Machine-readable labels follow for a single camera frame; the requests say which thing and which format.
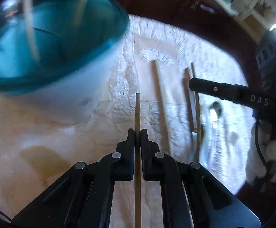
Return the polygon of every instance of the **blue bowl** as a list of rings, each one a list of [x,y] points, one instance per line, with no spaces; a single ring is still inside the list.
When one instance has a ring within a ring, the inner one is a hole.
[[[0,92],[29,93],[80,70],[110,50],[127,30],[128,14],[114,0],[88,0],[74,27],[78,0],[33,0],[40,62],[30,52],[22,0],[0,4]]]

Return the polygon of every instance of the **white object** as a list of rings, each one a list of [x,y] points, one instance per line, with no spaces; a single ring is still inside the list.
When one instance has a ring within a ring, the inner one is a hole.
[[[255,125],[253,125],[251,129],[251,139],[250,139],[250,149],[248,152],[248,159],[246,165],[246,175],[247,182],[252,183],[253,180],[258,178],[263,178],[267,173],[265,166],[263,165],[255,146]],[[266,138],[266,134],[262,130],[261,126],[258,129],[258,140],[259,147],[262,151],[264,159],[268,162],[269,160],[276,161],[276,140],[269,141],[267,144],[268,138]],[[276,173],[273,175],[271,182],[276,182]]]
[[[87,122],[116,63],[121,41],[66,77],[32,93],[10,98],[63,124]]]

